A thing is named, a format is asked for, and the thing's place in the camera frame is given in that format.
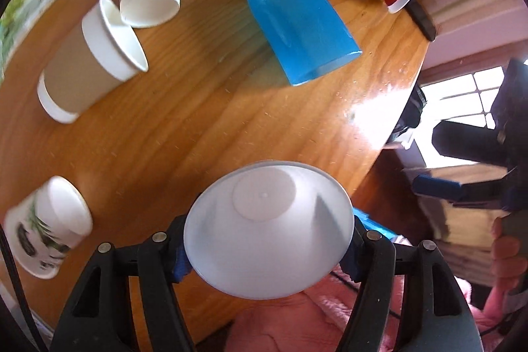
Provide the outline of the person right hand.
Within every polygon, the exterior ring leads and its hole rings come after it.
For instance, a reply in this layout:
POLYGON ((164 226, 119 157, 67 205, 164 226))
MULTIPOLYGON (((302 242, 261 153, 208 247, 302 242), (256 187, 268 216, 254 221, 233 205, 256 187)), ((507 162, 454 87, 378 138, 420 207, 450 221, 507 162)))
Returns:
POLYGON ((495 287, 507 292, 518 285, 526 272, 527 260, 520 255, 520 240, 503 232, 501 218, 496 218, 493 222, 491 234, 491 271, 495 278, 495 287))

